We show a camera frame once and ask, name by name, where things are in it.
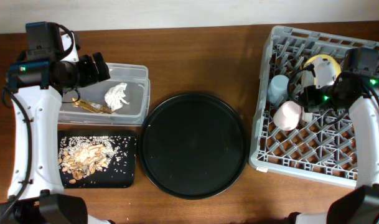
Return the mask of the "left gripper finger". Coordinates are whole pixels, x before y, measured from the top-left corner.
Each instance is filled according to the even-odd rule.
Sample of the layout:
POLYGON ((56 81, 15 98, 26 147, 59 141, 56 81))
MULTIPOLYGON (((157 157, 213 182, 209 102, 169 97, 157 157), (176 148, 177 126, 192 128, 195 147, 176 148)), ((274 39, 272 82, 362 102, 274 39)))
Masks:
POLYGON ((98 70, 89 55, 83 55, 79 58, 78 70, 80 74, 80 86, 88 86, 97 82, 96 76, 98 74, 98 70))
POLYGON ((95 66, 98 71, 96 77, 99 82, 110 79, 109 68, 100 52, 93 54, 95 66))

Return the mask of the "white tissue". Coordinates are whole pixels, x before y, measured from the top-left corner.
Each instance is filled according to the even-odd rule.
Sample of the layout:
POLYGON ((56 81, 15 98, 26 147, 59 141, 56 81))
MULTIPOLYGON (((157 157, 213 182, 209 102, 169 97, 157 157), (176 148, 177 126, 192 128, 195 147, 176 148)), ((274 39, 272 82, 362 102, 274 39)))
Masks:
POLYGON ((120 83, 114 87, 111 87, 105 94, 105 102, 109 109, 114 112, 124 105, 129 105, 129 102, 125 100, 126 94, 125 90, 127 88, 127 83, 120 83))

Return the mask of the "yellow bowl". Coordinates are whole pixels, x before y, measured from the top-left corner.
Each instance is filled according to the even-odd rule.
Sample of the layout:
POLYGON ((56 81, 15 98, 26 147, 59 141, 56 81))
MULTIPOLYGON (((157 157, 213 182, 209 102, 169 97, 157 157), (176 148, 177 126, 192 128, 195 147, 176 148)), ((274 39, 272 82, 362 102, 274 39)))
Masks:
POLYGON ((306 67, 310 64, 314 66, 315 75, 310 71, 303 72, 301 78, 302 88, 312 85, 317 89, 324 86, 331 86, 342 72, 339 63, 329 55, 315 55, 311 57, 304 66, 306 67))

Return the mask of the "gold snack wrapper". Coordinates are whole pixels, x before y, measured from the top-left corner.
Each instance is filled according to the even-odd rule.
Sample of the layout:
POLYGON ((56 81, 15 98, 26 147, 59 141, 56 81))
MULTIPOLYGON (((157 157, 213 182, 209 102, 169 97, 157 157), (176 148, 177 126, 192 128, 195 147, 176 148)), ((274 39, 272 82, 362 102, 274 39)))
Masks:
POLYGON ((98 103, 86 101, 86 100, 79 100, 78 98, 72 98, 73 107, 83 108, 85 110, 88 110, 92 113, 97 114, 113 114, 113 112, 103 105, 100 105, 98 103))

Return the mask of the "pink cup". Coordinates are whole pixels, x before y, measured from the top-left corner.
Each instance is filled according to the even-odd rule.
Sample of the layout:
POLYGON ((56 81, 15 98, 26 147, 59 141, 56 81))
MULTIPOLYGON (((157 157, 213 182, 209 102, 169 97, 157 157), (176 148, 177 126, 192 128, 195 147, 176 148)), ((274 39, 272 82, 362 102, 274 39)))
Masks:
POLYGON ((293 101, 286 101, 273 116, 275 126, 283 131, 292 131, 299 123, 302 108, 293 101))

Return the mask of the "blue cup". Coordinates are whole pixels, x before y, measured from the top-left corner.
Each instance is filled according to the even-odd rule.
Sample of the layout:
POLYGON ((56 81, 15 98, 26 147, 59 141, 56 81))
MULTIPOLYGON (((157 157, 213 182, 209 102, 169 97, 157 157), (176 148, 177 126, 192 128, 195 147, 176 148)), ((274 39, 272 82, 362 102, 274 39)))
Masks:
POLYGON ((267 99, 271 104, 280 104, 287 100, 288 81, 289 78, 285 75, 276 75, 271 79, 267 93, 267 99))

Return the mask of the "grey dishwasher rack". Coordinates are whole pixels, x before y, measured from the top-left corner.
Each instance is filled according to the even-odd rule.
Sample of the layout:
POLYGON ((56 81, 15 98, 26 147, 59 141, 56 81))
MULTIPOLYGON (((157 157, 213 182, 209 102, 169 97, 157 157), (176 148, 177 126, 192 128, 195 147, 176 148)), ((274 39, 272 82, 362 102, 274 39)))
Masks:
MULTIPOLYGON (((252 167, 351 189, 356 187, 357 147, 349 110, 316 112, 310 123, 303 122, 300 117, 292 131, 275 126, 273 116, 286 101, 297 103, 307 112, 299 102, 299 95, 304 91, 302 72, 314 68, 313 65, 304 66, 311 57, 330 55, 342 64, 346 51, 359 47, 379 51, 379 42, 284 26, 272 29, 261 61, 249 158, 252 167), (289 78, 288 98, 274 105, 268 101, 267 93, 276 75, 289 78)), ((379 58, 376 72, 365 76, 379 79, 379 58)))

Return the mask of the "food scraps and rice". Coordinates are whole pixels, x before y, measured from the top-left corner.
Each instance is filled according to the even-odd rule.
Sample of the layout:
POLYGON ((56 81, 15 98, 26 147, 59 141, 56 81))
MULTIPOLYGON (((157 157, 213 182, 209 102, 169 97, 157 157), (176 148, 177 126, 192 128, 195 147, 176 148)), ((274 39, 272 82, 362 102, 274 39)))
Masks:
POLYGON ((100 178, 124 174, 130 137, 65 136, 59 142, 58 168, 65 187, 88 187, 100 178))

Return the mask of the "grey round plate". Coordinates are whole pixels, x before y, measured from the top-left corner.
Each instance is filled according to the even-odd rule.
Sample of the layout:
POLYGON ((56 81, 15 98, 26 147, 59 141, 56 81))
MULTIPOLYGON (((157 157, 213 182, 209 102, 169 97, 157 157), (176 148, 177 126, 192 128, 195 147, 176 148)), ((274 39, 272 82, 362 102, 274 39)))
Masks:
POLYGON ((302 111, 301 119, 305 123, 310 123, 312 121, 313 113, 302 111))

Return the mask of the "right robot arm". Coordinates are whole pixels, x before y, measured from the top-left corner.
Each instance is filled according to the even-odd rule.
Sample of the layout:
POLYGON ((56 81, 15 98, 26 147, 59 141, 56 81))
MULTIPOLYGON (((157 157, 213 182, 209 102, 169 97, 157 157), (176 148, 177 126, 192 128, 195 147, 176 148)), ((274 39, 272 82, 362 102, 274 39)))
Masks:
POLYGON ((341 83, 357 97, 349 107, 357 147, 355 190, 325 213, 291 213, 290 223, 379 223, 379 79, 343 72, 333 87, 341 83))

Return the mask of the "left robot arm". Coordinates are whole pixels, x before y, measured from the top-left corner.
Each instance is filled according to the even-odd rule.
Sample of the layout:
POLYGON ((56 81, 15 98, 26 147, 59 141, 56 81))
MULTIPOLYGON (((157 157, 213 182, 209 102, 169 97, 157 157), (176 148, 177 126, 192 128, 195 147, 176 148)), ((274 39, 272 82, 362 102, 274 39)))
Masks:
POLYGON ((0 223, 101 223, 84 199, 65 195, 57 161, 57 120, 65 90, 110 78, 102 54, 12 64, 4 91, 16 118, 14 173, 0 223))

